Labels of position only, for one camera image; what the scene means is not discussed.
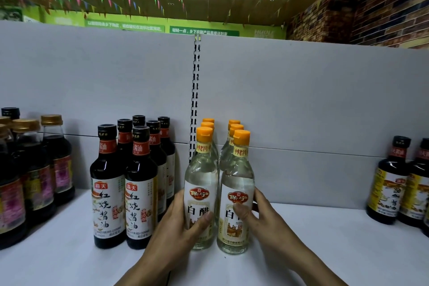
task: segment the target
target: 保宁 logo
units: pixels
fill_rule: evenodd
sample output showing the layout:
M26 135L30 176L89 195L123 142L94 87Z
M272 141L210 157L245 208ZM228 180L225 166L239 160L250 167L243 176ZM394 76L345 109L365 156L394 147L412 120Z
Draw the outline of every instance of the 保宁 logo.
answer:
M234 191L234 192L228 193L228 199L233 203L239 202L242 204L249 199L249 196L247 195L247 193Z
M136 184L133 184L133 183L131 183L131 182L128 182L128 183L126 184L126 189L127 189L127 190L130 190L130 191L137 191L137 185L136 185Z
M100 182L100 181L98 181L98 182L95 182L94 183L94 188L95 189L107 189L107 182Z
M203 200L208 197L210 192L204 188L193 188L189 190L189 194L194 198L195 200Z

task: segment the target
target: bottle cap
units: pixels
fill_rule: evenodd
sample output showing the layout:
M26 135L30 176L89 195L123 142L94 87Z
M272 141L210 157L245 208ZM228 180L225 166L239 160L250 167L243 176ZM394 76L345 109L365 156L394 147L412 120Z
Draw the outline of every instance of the bottle cap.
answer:
M166 129L170 127L170 117L169 116L158 116L158 121L161 122L161 128Z
M146 117L141 115L141 114L137 114L135 116L132 116L132 125L133 126L144 126L144 125L146 125Z
M14 132L32 132L40 130L40 123L37 119L15 119L12 121Z
M119 119L118 120L118 130L120 132L131 132L132 120L131 119Z
M0 116L0 124L7 126L8 128L12 127L12 120L10 116Z
M1 109L2 116L10 116L12 120L19 119L20 113L17 107L3 107Z
M393 147L397 148L408 148L410 147L411 139L403 136L393 137Z
M425 150L429 150L429 138L423 138L422 139L422 142L420 143L420 148L425 149Z
M158 134L161 131L161 122L149 120L146 125L149 127L151 134Z
M116 125L100 125L98 126L98 137L102 140L116 139Z
M244 129L243 125L239 125L239 124L233 123L230 126L230 128L229 128L229 136L233 137L234 136L234 131L236 131L236 130L243 130L243 129Z
M250 131L238 129L234 131L234 144L249 146Z
M40 117L42 126L62 126L63 118L60 114L44 114Z
M212 141L213 129L209 127L198 127L196 129L196 141L209 143Z
M145 143L149 141L149 136L150 136L150 132L149 132L149 127L147 126L135 126L132 129L132 137L134 141Z
M234 124L239 125L240 123L241 123L240 120L230 120L230 121L228 121L228 130L231 128L231 125L234 125Z
M3 124L0 124L0 138L7 137L9 135L9 127Z
M203 121L203 122L201 122L201 126L202 127L209 127L209 128L212 128L213 129L213 131L215 131L215 124L213 123L213 122L207 122L207 121Z

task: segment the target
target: red neck label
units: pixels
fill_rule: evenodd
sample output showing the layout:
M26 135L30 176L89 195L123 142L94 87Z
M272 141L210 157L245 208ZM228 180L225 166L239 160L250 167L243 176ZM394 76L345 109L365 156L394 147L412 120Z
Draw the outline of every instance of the red neck label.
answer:
M419 159L429 160L429 150L420 148L419 153L417 154Z
M407 154L406 148L392 147L392 150L390 151L389 156L396 156L396 157L405 158L406 154Z
M150 137L149 137L149 144L150 145L159 145L160 143L161 143L161 136L159 133L150 135Z
M132 154L137 156L149 154L149 142L139 143L135 141L132 146Z
M170 128L161 128L161 138L168 138L170 137Z
M118 143L130 143L132 142L132 132L119 132Z
M100 140L99 153L100 154L111 154L116 152L116 139L113 140Z

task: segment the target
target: green banner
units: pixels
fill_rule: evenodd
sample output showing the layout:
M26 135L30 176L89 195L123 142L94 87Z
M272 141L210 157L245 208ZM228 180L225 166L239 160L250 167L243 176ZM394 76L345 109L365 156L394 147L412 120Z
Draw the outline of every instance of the green banner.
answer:
M144 31L144 32L165 32L164 25L156 24L139 24L139 23L130 23L130 22L116 22L116 21L107 21L107 20L98 20L98 19L86 19L86 27L103 27L103 28L113 28L117 30L127 30L127 31Z
M204 34L204 35L240 36L239 31L217 30L212 28L183 27L183 26L170 26L170 33L191 34L191 35Z

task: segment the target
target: white shelf surface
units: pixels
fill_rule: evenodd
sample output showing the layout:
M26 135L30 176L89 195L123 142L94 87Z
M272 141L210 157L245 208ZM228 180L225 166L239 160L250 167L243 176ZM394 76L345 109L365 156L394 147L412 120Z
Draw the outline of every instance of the white shelf surface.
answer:
M273 204L296 234L349 286L426 285L429 238L397 222L380 224L363 210ZM126 242L109 249L94 246L90 191L39 229L0 251L2 285L114 285L142 255ZM239 256L210 249L191 252L171 274L169 286L303 285L252 240Z

